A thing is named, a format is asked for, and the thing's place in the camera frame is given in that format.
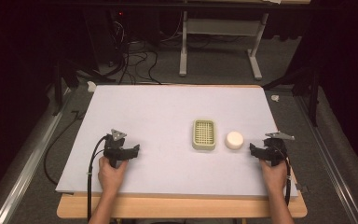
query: gray floor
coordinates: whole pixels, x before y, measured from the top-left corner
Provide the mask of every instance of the gray floor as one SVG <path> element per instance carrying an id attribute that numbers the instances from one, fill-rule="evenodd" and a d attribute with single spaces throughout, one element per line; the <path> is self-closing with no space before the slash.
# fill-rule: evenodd
<path id="1" fill-rule="evenodd" d="M 153 78 L 162 83 L 264 85 L 284 74 L 299 41 L 263 40 L 257 52 L 257 60 L 264 78 L 262 81 L 255 81 L 245 54 L 245 50 L 251 46 L 252 39 L 243 37 L 235 41 L 223 42 L 222 40 L 229 41 L 233 38 L 216 38 L 219 41 L 214 40 L 202 49 L 189 49 L 186 77 L 178 76 L 180 56 L 178 46 L 161 45 L 159 48 L 152 48 L 158 53 L 158 63 L 151 71 Z M 196 47 L 204 45 L 205 42 L 198 39 L 190 43 Z M 141 46 L 142 44 L 133 46 L 133 49 L 139 49 Z M 139 57 L 133 55 L 131 61 L 136 63 Z M 135 66 L 129 67 L 128 72 L 136 77 L 137 83 L 147 80 L 137 77 L 136 72 L 147 77 L 147 71 L 154 62 L 154 54 L 149 52 L 147 55 L 146 61 L 136 66 L 136 71 Z M 131 82 L 129 76 L 125 76 L 124 80 L 127 84 Z M 303 196 L 308 207 L 307 216 L 296 219 L 296 223 L 358 223 L 358 220 L 353 220 L 351 216 L 348 216 L 348 208 L 340 198 L 342 194 L 338 193 L 340 187 L 332 181 L 335 177 L 329 172 L 329 164 L 324 162 L 324 155 L 320 150 L 321 143 L 315 138 L 315 131 L 323 137 L 323 145 L 328 148 L 334 158 L 334 166 L 339 170 L 358 208 L 358 159 L 331 112 L 323 90 L 319 96 L 317 114 L 319 127 L 317 129 L 309 126 L 309 121 L 302 112 L 302 100 L 293 97 L 289 90 L 290 87 L 280 86 L 273 91 L 267 91 L 266 96 L 278 128 L 296 136 L 296 141 L 287 142 L 286 145 L 296 172 L 296 179 L 307 189 Z M 280 101 L 271 101 L 271 94 L 279 94 Z M 62 112 L 61 121 L 52 139 L 74 120 L 73 110 L 80 112 L 87 110 L 91 97 L 92 93 L 87 92 L 85 80 L 81 80 L 80 87 L 72 92 L 71 100 Z M 2 180 L 0 208 L 37 145 L 38 139 L 43 136 L 46 127 L 51 123 L 51 112 L 52 107 L 39 121 Z M 48 154 L 48 170 L 56 180 L 61 175 L 80 125 L 81 120 L 76 121 L 58 139 Z M 84 219 L 68 220 L 57 217 L 56 210 L 61 195 L 54 189 L 55 186 L 46 179 L 43 164 L 40 162 L 29 188 L 9 223 L 86 223 Z M 250 218 L 248 223 L 270 223 L 270 220 Z"/>

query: dark background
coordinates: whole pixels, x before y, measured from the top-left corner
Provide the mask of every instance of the dark background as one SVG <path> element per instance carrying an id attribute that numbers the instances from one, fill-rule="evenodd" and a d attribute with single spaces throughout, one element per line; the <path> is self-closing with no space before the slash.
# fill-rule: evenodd
<path id="1" fill-rule="evenodd" d="M 288 72 L 307 65 L 316 49 L 328 53 L 321 66 L 321 86 L 358 155 L 358 1 L 312 1 L 311 5 L 341 6 L 345 10 L 313 17 L 293 11 L 274 12 L 269 15 L 263 37 L 279 35 L 284 41 L 304 36 Z M 33 4 L 20 7 L 0 1 L 0 179 L 48 106 L 46 91 L 53 82 L 57 58 L 68 57 L 87 67 L 96 64 L 81 10 L 67 13 L 40 9 Z M 176 27 L 179 15 L 156 10 L 127 14 L 132 33 L 154 45 L 158 44 L 159 30 L 167 35 L 174 32 L 172 27 Z M 146 33 L 145 25 L 140 26 L 138 20 L 153 27 L 154 32 Z M 72 24 L 70 30 L 65 22 Z M 326 36 L 330 34 L 334 42 L 326 44 L 324 40 L 329 40 Z"/>

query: white round object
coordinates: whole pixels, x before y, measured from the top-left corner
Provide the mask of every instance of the white round object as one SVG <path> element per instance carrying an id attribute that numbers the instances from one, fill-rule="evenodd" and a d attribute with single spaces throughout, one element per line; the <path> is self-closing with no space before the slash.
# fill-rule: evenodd
<path id="1" fill-rule="evenodd" d="M 242 134 L 238 132 L 231 132 L 226 137 L 226 146 L 229 149 L 240 149 L 243 145 Z"/>

